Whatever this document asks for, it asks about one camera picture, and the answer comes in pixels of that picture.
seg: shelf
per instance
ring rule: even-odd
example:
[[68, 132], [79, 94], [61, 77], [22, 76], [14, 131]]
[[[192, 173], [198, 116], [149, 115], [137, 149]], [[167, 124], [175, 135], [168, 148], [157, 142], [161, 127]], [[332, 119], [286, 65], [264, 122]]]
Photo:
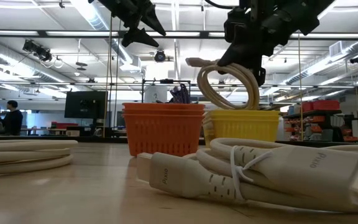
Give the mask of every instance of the shelf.
[[[303, 117], [307, 116], [319, 116], [319, 115], [334, 115], [342, 113], [341, 110], [315, 110], [315, 111], [307, 111], [303, 113]], [[283, 118], [300, 118], [301, 114], [292, 114], [283, 116]]]

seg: ceiling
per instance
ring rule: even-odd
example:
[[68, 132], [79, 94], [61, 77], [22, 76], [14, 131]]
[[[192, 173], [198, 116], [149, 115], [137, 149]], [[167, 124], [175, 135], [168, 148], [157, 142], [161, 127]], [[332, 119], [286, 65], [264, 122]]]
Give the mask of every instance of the ceiling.
[[[0, 29], [92, 30], [86, 19], [75, 7], [72, 7], [70, 1], [63, 1], [66, 6], [64, 9], [57, 7], [59, 2], [60, 0], [0, 0]], [[155, 0], [152, 2], [157, 6], [157, 17], [165, 30], [175, 30], [174, 27], [176, 27], [176, 30], [224, 30], [223, 23], [227, 19], [228, 10], [209, 7], [208, 4], [200, 0]], [[215, 2], [232, 5], [237, 3], [237, 1], [227, 0], [215, 0]], [[172, 7], [173, 3], [178, 4], [176, 9]], [[201, 5], [206, 6], [204, 12], [201, 11]], [[11, 8], [19, 6], [54, 7], [33, 9]], [[109, 23], [110, 12], [98, 2], [96, 3], [96, 8], [99, 10], [102, 18]], [[175, 21], [172, 21], [173, 13], [178, 14], [176, 24]], [[144, 26], [144, 24], [141, 24], [140, 27], [151, 30], [149, 27]], [[126, 28], [120, 26], [118, 18], [113, 18], [112, 29], [125, 30]], [[335, 7], [323, 16], [320, 26], [314, 32], [358, 32], [358, 0], [336, 1]], [[50, 49], [51, 53], [62, 60], [63, 66], [61, 68], [52, 66], [50, 69], [67, 77], [67, 80], [86, 82], [89, 78], [95, 78], [98, 82], [106, 81], [109, 45], [105, 40], [81, 39], [79, 49], [78, 39], [32, 38], [32, 40]], [[24, 41], [25, 38], [21, 37], [0, 37], [0, 45], [21, 54], [23, 57], [28, 56], [38, 63], [35, 57], [27, 55], [22, 50]], [[189, 67], [185, 63], [185, 59], [187, 57], [201, 57], [209, 60], [218, 59], [229, 47], [229, 43], [222, 39], [177, 39], [176, 41], [178, 47], [177, 58], [175, 58], [175, 43], [173, 39], [157, 39], [157, 42], [160, 44], [158, 49], [164, 49], [168, 56], [177, 60], [180, 71], [179, 75], [182, 80], [191, 80], [194, 83], [196, 83], [198, 68]], [[283, 48], [282, 46], [276, 47], [273, 58], [269, 60], [265, 57], [263, 61], [263, 65], [267, 70], [266, 84], [281, 84], [284, 79], [288, 78], [289, 74], [299, 69], [299, 59], [301, 66], [304, 66], [321, 55], [326, 54], [329, 46], [335, 42], [337, 41], [302, 40], [298, 43], [297, 40], [291, 40]], [[156, 50], [155, 47], [138, 43], [133, 43], [126, 48], [126, 51], [131, 55], [140, 57], [142, 65], [154, 63], [151, 55]], [[77, 61], [88, 64], [85, 71], [77, 70]], [[139, 72], [124, 72], [117, 67], [117, 63], [118, 60], [112, 61], [111, 70], [114, 79], [117, 74], [119, 78], [118, 82], [141, 82], [142, 75]], [[167, 77], [176, 78], [173, 71], [173, 63], [168, 65], [168, 68], [170, 71]], [[332, 73], [325, 71], [323, 78], [317, 75], [308, 77], [304, 84], [319, 85], [322, 80], [327, 80], [333, 75], [338, 75], [338, 72], [334, 70]], [[222, 76], [218, 73], [212, 73], [209, 77], [211, 83], [218, 83], [219, 80], [225, 80], [226, 83], [237, 83], [234, 78], [228, 75]], [[147, 74], [146, 78], [152, 79], [152, 74]], [[101, 87], [92, 86], [90, 88], [101, 89]], [[121, 87], [121, 89], [128, 90], [128, 87]]]

